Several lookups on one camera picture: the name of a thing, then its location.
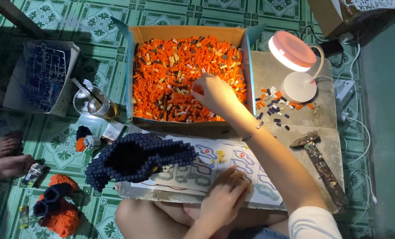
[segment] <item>green tile floor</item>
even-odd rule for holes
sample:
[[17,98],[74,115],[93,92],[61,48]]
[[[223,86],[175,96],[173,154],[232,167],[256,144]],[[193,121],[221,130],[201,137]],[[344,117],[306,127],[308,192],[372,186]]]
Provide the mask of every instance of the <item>green tile floor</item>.
[[[299,36],[306,36],[304,28],[314,27],[318,38],[323,39],[320,28],[314,19],[306,0],[12,0],[29,18],[41,28],[51,33],[55,39],[72,40],[81,48],[86,62],[84,77],[94,79],[112,100],[124,104],[126,41],[110,21],[114,16],[128,25],[211,25],[221,27],[247,27],[266,23],[267,27],[258,42],[256,51],[268,51],[268,40],[277,30],[292,29]],[[13,24],[0,15],[0,89],[7,87],[22,42],[27,37]],[[316,42],[309,34],[305,42]],[[333,75],[350,79],[349,65],[356,49],[345,46],[343,65],[333,67]],[[340,56],[331,60],[338,65]],[[358,93],[346,108],[352,117],[364,120],[362,89],[360,89],[359,63],[353,68]],[[359,112],[355,111],[358,99]],[[18,208],[22,204],[34,205],[39,195],[46,189],[49,178],[56,173],[72,177],[80,185],[73,201],[86,216],[86,221],[70,238],[122,238],[114,213],[120,202],[110,182],[103,193],[95,192],[84,183],[84,170],[90,156],[74,150],[75,131],[86,125],[92,132],[101,135],[107,126],[102,119],[78,118],[71,108],[67,117],[54,117],[42,114],[13,113],[0,110],[0,136],[10,130],[22,129],[25,132],[24,153],[36,159],[44,158],[51,167],[50,174],[38,189],[28,189],[19,179],[0,182],[0,238],[8,239],[50,239],[54,233],[38,226],[37,218],[30,217],[30,227],[21,230],[17,226]],[[356,122],[339,124],[342,143],[347,141],[347,150],[342,148],[346,192],[350,202],[342,215],[336,216],[344,238],[359,238],[374,234],[372,204],[363,214],[367,205],[365,178],[349,173],[361,168],[369,171],[367,158],[347,166],[346,163],[360,156],[367,147],[367,135]]]

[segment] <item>hammer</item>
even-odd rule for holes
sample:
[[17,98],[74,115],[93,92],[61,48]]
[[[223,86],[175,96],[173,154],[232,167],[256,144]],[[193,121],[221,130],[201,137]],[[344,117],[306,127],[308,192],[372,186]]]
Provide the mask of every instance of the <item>hammer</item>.
[[347,197],[339,184],[336,177],[333,175],[326,161],[324,160],[320,151],[318,151],[314,141],[320,138],[317,131],[312,131],[307,135],[295,140],[290,147],[295,148],[298,146],[304,146],[306,153],[311,159],[312,164],[316,167],[318,174],[320,175],[324,186],[332,197],[333,202],[342,208],[347,203]]

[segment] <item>desk lamp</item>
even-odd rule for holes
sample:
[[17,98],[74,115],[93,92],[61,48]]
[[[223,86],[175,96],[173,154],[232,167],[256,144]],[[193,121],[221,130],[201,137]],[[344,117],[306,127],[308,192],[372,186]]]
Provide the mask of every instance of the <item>desk lamp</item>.
[[[288,74],[281,84],[281,94],[290,102],[297,104],[310,101],[317,93],[317,84],[314,79],[322,70],[324,52],[317,44],[307,45],[295,35],[285,32],[276,32],[268,42],[271,53],[283,65],[294,70]],[[308,71],[316,62],[316,55],[311,50],[316,48],[320,52],[321,63],[317,73],[312,77]]]

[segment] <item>white lamp base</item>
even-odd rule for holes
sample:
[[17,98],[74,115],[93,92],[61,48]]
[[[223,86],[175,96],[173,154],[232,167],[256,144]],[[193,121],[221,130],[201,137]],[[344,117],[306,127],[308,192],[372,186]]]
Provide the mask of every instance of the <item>white lamp base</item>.
[[301,104],[312,100],[317,93],[317,84],[308,73],[292,72],[281,84],[281,94],[286,100]]

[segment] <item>pink lamp shade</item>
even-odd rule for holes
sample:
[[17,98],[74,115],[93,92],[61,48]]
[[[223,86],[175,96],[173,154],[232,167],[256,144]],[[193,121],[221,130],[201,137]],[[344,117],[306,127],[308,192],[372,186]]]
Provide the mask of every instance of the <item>pink lamp shade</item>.
[[311,48],[286,31],[276,32],[269,40],[268,47],[277,60],[294,71],[308,71],[316,62]]

